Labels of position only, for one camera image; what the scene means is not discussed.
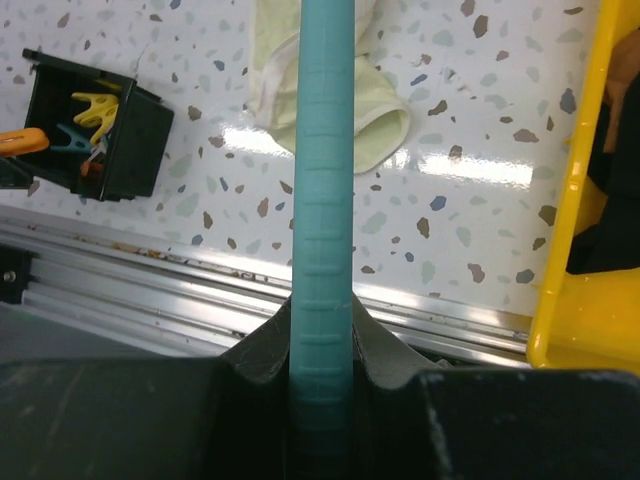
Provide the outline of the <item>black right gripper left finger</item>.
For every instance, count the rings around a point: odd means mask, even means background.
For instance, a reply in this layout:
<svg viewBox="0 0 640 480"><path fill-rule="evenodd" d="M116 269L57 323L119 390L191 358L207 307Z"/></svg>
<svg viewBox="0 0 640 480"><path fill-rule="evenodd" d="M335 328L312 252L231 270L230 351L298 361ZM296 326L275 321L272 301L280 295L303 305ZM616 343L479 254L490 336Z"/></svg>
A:
<svg viewBox="0 0 640 480"><path fill-rule="evenodd" d="M1 313L5 479L290 479L290 309L219 356Z"/></svg>

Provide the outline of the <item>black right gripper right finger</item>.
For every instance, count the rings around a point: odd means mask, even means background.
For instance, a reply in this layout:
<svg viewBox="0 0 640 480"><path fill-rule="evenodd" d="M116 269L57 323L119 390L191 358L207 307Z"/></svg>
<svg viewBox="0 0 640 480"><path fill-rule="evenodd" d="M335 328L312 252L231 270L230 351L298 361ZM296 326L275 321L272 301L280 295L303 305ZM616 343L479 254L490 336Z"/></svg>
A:
<svg viewBox="0 0 640 480"><path fill-rule="evenodd" d="M441 367L353 301L350 479L635 479L639 379Z"/></svg>

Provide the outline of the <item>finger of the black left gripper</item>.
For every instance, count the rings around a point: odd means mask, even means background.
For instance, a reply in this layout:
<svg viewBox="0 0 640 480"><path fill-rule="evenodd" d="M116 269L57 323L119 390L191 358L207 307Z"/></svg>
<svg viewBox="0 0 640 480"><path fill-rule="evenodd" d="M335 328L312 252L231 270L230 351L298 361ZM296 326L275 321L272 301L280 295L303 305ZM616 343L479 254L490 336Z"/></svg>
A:
<svg viewBox="0 0 640 480"><path fill-rule="evenodd" d="M28 190L33 183L32 172L14 157L0 158L0 189Z"/></svg>

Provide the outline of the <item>orange clothespin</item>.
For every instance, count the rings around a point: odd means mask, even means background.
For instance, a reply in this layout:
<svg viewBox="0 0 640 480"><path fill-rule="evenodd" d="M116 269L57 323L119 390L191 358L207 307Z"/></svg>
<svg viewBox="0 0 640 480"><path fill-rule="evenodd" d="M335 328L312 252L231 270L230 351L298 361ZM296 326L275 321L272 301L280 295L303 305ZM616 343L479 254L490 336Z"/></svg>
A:
<svg viewBox="0 0 640 480"><path fill-rule="evenodd" d="M45 150L50 142L39 128L25 128L0 134L0 155L15 157Z"/></svg>

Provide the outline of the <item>teal hanger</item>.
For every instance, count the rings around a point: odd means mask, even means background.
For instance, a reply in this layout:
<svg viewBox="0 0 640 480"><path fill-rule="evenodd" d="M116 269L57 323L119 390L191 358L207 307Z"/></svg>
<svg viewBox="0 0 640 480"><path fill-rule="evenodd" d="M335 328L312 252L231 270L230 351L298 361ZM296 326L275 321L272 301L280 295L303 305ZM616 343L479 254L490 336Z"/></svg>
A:
<svg viewBox="0 0 640 480"><path fill-rule="evenodd" d="M289 351L292 479L340 479L352 422L352 146L337 121L296 135Z"/></svg>

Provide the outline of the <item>pale green underwear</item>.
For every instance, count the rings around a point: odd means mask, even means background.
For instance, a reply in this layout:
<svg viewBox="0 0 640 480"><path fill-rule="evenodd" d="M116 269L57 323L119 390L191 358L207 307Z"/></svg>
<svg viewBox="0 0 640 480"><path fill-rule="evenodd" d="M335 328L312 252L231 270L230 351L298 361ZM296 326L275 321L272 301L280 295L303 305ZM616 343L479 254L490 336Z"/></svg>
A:
<svg viewBox="0 0 640 480"><path fill-rule="evenodd" d="M410 113L368 56L373 1L256 1L251 25L248 106L257 127L294 151L311 116L354 149L362 174L406 139Z"/></svg>

